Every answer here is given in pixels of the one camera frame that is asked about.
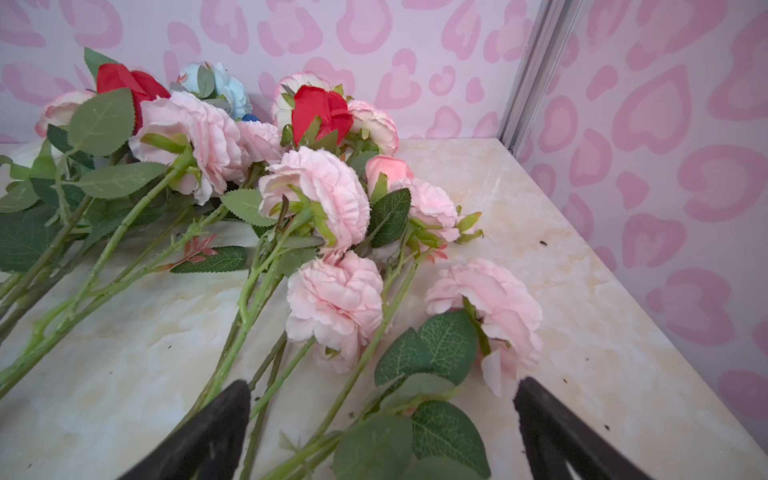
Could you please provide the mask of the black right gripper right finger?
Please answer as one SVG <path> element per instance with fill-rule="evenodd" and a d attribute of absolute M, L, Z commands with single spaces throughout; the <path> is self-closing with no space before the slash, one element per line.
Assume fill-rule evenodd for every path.
<path fill-rule="evenodd" d="M 513 403 L 535 480 L 650 479 L 536 379 L 519 383 Z"/>

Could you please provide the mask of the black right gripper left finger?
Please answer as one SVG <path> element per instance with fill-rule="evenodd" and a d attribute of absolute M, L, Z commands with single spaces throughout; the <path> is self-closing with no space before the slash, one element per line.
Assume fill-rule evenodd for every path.
<path fill-rule="evenodd" d="M 233 382 L 122 478 L 232 479 L 243 451 L 250 403 L 247 382 Z"/>

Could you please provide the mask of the large pink peony stem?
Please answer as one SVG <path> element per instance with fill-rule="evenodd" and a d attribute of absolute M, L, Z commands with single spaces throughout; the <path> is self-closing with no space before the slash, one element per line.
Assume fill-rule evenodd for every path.
<path fill-rule="evenodd" d="M 426 320 L 374 359 L 397 309 L 385 290 L 371 262 L 354 255 L 312 261 L 290 277 L 288 338 L 355 376 L 371 365 L 375 389 L 350 427 L 331 432 L 323 422 L 271 478 L 309 477 L 326 459 L 339 479 L 490 477 L 479 431 L 450 399 L 473 367 L 502 396 L 520 368 L 538 361 L 541 306 L 491 261 L 453 265 L 426 292 Z"/>

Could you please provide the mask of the pink peony stem with bud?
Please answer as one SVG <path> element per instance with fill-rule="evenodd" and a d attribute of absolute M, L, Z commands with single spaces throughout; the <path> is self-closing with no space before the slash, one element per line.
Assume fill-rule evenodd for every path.
<path fill-rule="evenodd" d="M 181 426 L 223 390 L 250 331 L 284 277 L 283 258 L 309 237 L 319 240 L 316 248 L 323 253 L 343 253 L 363 240 L 370 221 L 368 196 L 355 170 L 327 150 L 306 146 L 270 165 L 255 189 L 228 193 L 223 203 L 262 235 L 221 356 Z"/>

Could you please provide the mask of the light blue rose stem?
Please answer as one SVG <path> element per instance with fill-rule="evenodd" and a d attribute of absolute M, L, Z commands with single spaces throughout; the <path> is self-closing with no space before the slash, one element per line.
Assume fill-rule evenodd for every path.
<path fill-rule="evenodd" d="M 189 63 L 181 68 L 171 86 L 225 110 L 235 120 L 242 120 L 252 113 L 244 85 L 221 63 Z"/>

